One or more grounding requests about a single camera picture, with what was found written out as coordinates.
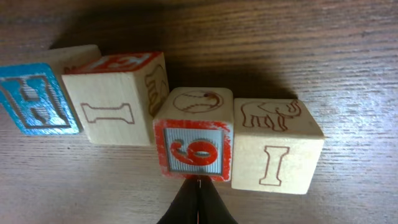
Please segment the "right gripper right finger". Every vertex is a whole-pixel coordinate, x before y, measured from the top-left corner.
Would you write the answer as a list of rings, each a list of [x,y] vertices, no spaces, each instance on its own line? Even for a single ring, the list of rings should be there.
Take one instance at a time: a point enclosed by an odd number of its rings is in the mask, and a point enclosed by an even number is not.
[[[199,224],[238,224],[232,217],[218,191],[208,176],[199,176],[198,222]]]

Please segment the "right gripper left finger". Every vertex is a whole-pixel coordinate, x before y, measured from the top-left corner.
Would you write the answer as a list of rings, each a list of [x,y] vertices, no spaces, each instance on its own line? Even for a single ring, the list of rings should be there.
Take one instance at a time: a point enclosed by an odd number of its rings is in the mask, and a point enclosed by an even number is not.
[[[186,179],[157,224],[198,223],[198,177]]]

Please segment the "wooden block red 6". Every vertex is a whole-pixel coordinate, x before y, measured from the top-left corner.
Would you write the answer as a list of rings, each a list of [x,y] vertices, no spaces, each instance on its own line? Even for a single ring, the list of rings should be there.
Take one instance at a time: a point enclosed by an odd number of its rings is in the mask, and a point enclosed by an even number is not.
[[[231,90],[172,90],[153,120],[162,174],[172,178],[207,175],[214,181],[230,181],[233,126]]]

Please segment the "wooden block plain I elephant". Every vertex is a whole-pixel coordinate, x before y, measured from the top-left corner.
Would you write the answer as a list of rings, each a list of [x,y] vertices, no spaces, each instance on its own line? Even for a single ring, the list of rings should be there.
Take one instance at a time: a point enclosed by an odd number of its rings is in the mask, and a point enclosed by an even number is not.
[[[231,186],[303,195],[308,192],[325,137],[300,100],[234,100]]]

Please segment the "wooden block green side I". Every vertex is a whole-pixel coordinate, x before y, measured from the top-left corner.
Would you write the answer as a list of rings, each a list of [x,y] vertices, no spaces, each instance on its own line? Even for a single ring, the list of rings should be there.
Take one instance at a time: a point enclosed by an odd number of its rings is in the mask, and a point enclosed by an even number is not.
[[[169,95],[163,52],[103,56],[62,80],[90,142],[153,145],[152,121]]]

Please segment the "wooden block blue H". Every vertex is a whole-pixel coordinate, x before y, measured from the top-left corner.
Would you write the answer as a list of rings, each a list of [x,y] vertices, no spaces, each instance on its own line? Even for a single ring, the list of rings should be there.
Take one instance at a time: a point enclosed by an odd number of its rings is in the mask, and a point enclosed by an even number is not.
[[[81,124],[62,75],[101,57],[97,45],[21,55],[1,63],[1,103],[26,135],[78,134]]]

